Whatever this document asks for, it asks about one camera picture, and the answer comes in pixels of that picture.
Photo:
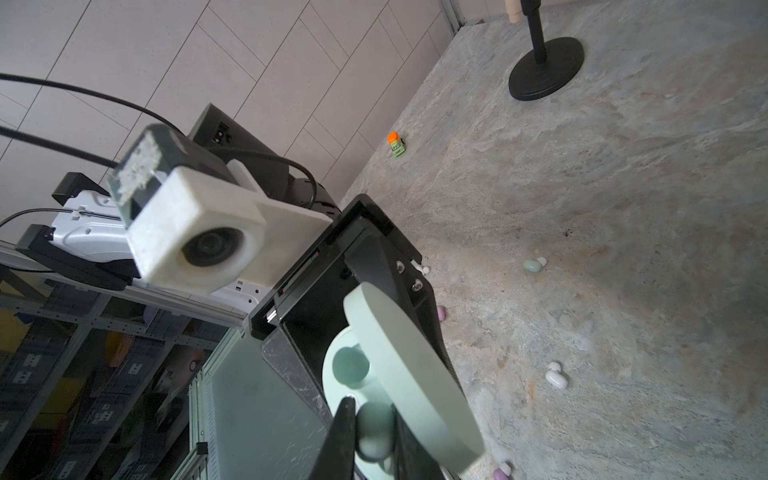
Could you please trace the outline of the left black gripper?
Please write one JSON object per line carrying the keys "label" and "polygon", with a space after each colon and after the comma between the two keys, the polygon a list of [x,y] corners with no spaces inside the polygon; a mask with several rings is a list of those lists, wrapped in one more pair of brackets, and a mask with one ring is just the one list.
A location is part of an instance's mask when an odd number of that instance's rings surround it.
{"label": "left black gripper", "polygon": [[250,321],[265,362],[321,420],[334,409],[324,397],[322,366],[347,327],[343,299],[368,282],[402,307],[446,367],[437,302],[411,261],[423,256],[383,210],[360,194],[326,228],[267,295]]}

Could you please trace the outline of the mint green earbud case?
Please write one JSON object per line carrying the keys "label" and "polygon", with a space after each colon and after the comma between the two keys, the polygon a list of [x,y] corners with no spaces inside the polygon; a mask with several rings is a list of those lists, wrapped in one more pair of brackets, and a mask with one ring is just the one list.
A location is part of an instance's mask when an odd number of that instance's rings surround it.
{"label": "mint green earbud case", "polygon": [[353,458],[367,479],[395,476],[396,435],[403,420],[439,470],[461,473],[485,445],[460,385],[406,312],[370,283],[343,300],[348,323],[330,343],[322,367],[327,404],[355,402]]}

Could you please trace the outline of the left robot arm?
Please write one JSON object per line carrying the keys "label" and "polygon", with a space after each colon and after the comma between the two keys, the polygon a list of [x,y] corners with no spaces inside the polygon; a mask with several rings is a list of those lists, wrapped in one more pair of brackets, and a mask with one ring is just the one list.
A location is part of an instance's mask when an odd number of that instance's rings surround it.
{"label": "left robot arm", "polygon": [[62,212],[21,253],[112,290],[254,299],[264,359],[323,415],[347,395],[407,419],[465,408],[413,244],[369,196],[339,208],[219,108],[187,135],[148,125],[105,186],[70,172],[53,196]]}

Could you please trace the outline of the mint earbud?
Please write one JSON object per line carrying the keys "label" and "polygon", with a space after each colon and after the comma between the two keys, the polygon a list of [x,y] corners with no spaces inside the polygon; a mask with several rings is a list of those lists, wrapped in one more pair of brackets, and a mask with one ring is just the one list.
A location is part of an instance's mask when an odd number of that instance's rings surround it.
{"label": "mint earbud", "polygon": [[548,261],[544,257],[528,259],[524,261],[523,268],[530,273],[539,273],[544,269],[547,263]]}

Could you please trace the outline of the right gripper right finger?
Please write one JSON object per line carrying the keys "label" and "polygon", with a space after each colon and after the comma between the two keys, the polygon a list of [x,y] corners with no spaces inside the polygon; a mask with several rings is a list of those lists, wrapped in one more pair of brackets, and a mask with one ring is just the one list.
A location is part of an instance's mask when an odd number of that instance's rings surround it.
{"label": "right gripper right finger", "polygon": [[415,438],[404,419],[395,412],[394,478],[396,480],[444,480],[440,465]]}

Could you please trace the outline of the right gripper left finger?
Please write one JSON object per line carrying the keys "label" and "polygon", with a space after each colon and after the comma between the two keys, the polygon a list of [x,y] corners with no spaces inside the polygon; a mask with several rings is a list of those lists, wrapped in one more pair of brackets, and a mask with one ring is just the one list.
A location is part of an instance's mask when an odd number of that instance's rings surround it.
{"label": "right gripper left finger", "polygon": [[336,410],[309,480],[351,480],[356,452],[356,400],[344,397]]}

